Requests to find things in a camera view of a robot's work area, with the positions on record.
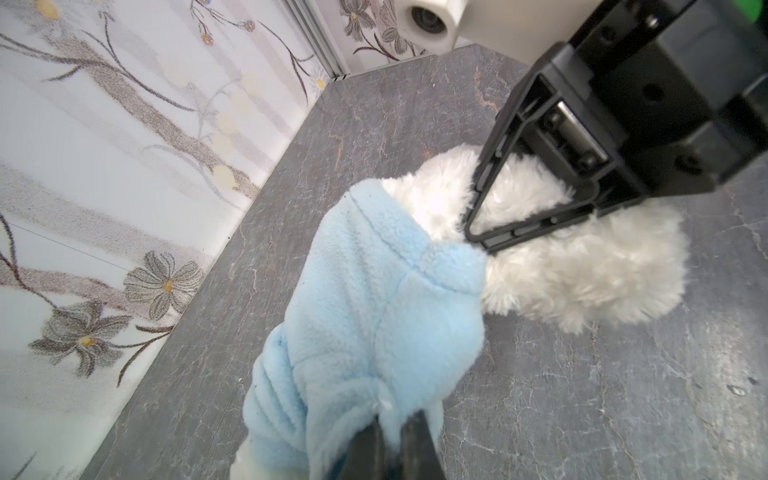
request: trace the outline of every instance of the tree branch print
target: tree branch print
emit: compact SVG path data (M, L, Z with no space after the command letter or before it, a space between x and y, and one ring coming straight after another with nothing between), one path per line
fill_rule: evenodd
M153 88L148 87L141 80L139 80L132 73L130 73L125 66L123 66L117 54L115 54L114 48L112 47L112 43L109 39L109 16L105 13L101 13L101 17L104 19L104 36L107 40L107 44L105 45L104 42L96 38L91 33L88 33L87 31L85 32L85 34L88 35L90 38L93 38L101 47L104 48L104 50L107 51L107 53L110 54L110 56L114 59L115 63L117 63L118 65L117 67L100 58L77 58L77 57L62 57L60 55L53 55L53 54L38 50L37 48L29 47L3 34L0 34L0 39L5 41L6 43L5 44L0 43L0 48L14 51L16 53L22 54L30 58L37 58L38 60L46 61L49 63L58 63L62 65L74 65L74 67L71 70L59 76L48 78L47 79L48 81L66 80L67 78L70 78L72 75L78 73L83 68L106 68L110 71L123 75L124 77L133 81L139 87L143 88L147 93L152 94L153 96L161 99L167 104L173 105L174 107L180 108L181 110L194 111L194 109L185 107L182 104L178 104L177 102L171 100L165 95L155 91Z
M226 164L199 138L186 135L174 122L162 115L153 105L147 103L131 86L129 82L138 85L156 98L160 98L176 108L184 111L195 111L193 108L180 105L149 88L129 72L115 54L109 38L110 18L103 12L100 16L104 19L106 43L87 32L86 35L94 39L110 55L117 66L104 59L87 42L75 37L50 41L59 51L63 52L63 55L54 55L29 47L3 34L0 34L0 48L49 63L74 65L71 70L57 77L49 78L49 81L62 81L70 78L78 71L85 71L105 93L116 100L131 116L162 138L171 148L184 156L193 158L198 164L198 171L201 172L206 182L208 182L208 178L201 170L203 167L212 172L214 167L224 165L232 171L237 183L234 190L251 200L256 199L259 187L251 181L245 172Z
M53 308L56 308L56 305L43 295L42 293L38 292L37 290L33 289L27 283L25 283L24 280L22 280L22 276L18 271L18 261L16 260L16 240L13 238L13 233L11 232L11 226L8 224L8 221L5 219L5 216L3 214L0 214L0 221L2 222L3 228L5 229L5 235L8 236L8 246L10 249L9 256L10 258L6 257L3 252L0 252L0 260L8 266L8 268L11 271L11 274L13 275L13 280L20 286L22 289L27 290L29 293L33 293L40 298L42 298L48 305L50 305Z
M231 25L233 27L241 28L248 32L253 32L253 30L256 28L256 24L253 22L253 20L243 20L241 22L233 22L232 20L228 19L224 15L222 15L221 12L216 10L215 8L211 8L209 5L211 3L211 0L190 0L190 14L192 15L192 18L197 22L197 28L200 30L200 38L203 40L205 45L208 45L209 47L214 45L214 37L210 33L210 29L208 28L208 25L206 25L204 20L204 14L201 11L204 10L208 13L208 15L215 20L216 22L222 24L222 25ZM264 23L259 22L259 25L264 27L270 34L272 34L275 38L277 38L278 41L280 41L281 44L283 44L283 47L288 51L288 55L290 58L291 67L293 68L293 73L296 75L296 79L299 81L299 84L301 85L301 90L304 92L304 100L307 104L310 102L309 95L306 93L306 86L304 84L304 79L302 78L300 71L305 74L305 76L310 77L310 73L306 71L306 69L301 65L305 61L309 61L312 58L315 57L314 54L310 55L306 58L298 58L295 56L293 51L291 51L290 47L286 44L286 42L283 41L283 39L274 32L271 28L267 27Z

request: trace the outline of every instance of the blue plush toy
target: blue plush toy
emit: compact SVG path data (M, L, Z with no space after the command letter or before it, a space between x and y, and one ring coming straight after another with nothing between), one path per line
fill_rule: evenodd
M396 454L422 409L436 442L442 400L482 348L484 283L483 253L432 242L380 181L353 187L253 366L243 417L256 461L321 480L377 417Z

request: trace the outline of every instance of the screw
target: screw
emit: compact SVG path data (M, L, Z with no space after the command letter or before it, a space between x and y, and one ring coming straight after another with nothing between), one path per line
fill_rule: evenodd
M659 19L654 17L653 15L648 15L645 18L645 26L647 26L651 30L655 30L656 27L659 26Z

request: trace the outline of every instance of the gray flower print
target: gray flower print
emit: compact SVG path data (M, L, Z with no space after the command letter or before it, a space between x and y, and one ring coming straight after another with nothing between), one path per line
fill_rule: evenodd
M386 26L382 33L382 40L391 43L395 47L395 52L402 55L408 47L412 46L410 41L405 40L397 32L397 17L395 16L395 3L393 0L384 0L384 5L380 10L381 21Z
M92 301L57 308L43 325L43 338L30 343L29 348L50 356L54 364L77 353L77 376L89 377L97 366L113 366L123 353L113 349L109 340L128 326L131 316L101 318L103 309L102 303Z
M362 30L376 26L373 18L366 12L369 5L369 0L339 0L341 15L349 19L349 23L344 28L346 36L351 36L356 41L363 41Z
M157 322L168 308L183 313L192 296L203 282L203 271L195 262L185 263L176 270L170 253L144 255L146 268L133 269L123 281L125 297L131 302L151 302L149 318Z

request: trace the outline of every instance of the white cylindrical object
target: white cylindrical object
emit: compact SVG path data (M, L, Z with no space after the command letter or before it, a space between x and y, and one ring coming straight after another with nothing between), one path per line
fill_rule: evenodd
M395 15L400 35L432 53L453 50L458 38L459 24L468 0L395 0ZM428 33L413 19L413 9L424 8L437 15L445 24L439 33Z
M474 41L533 64L557 41L568 41L601 0L395 0L398 30L432 53L453 49L456 38ZM445 30L430 34L413 20L416 7L432 11Z

